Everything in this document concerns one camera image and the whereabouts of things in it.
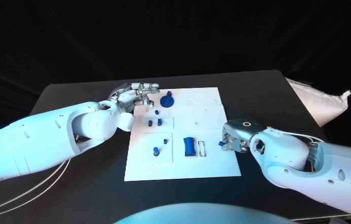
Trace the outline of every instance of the black curtain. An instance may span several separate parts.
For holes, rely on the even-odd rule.
[[[349,1],[0,0],[1,126],[51,83],[277,69],[341,93]]]

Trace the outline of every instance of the robotic arm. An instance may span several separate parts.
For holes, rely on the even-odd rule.
[[[273,185],[351,213],[351,148],[319,139],[313,142],[312,138],[263,127],[250,118],[237,118],[224,124],[221,150],[250,150]],[[313,164],[310,172],[303,171],[306,160]]]
[[[149,93],[159,93],[158,84],[123,84],[105,101],[69,106],[11,123],[0,130],[0,179],[53,167],[107,140],[116,128],[129,132],[133,106],[153,107]]]

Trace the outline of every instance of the black table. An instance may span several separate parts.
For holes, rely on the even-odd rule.
[[[250,115],[283,131],[325,139],[279,71],[54,84],[43,90],[31,114],[99,102],[125,82],[159,83],[164,89],[217,87],[227,119]],[[238,205],[289,219],[343,214],[299,192],[273,186],[250,153],[237,153],[241,177],[125,182],[128,140],[129,133],[118,130],[102,145],[74,157],[51,189],[31,203],[0,215],[0,223],[113,223],[145,209],[187,202]],[[1,202],[28,190],[53,170],[0,182]],[[48,185],[44,183],[1,211],[24,203]]]

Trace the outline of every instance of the white board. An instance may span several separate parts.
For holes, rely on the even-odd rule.
[[[166,91],[174,98],[169,108],[159,105]],[[155,102],[153,108],[139,106],[133,110],[123,180],[240,176],[235,154],[221,151],[218,146],[227,118],[217,88],[161,89],[159,94],[148,96]],[[195,140],[195,156],[185,156],[187,137]],[[153,147],[159,149],[158,156],[153,156]],[[200,147],[205,156],[200,156]]]

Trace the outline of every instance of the white bag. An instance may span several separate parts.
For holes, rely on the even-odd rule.
[[[333,96],[303,83],[287,78],[286,80],[317,125],[323,126],[346,110],[346,97],[351,91],[348,90],[341,96]]]

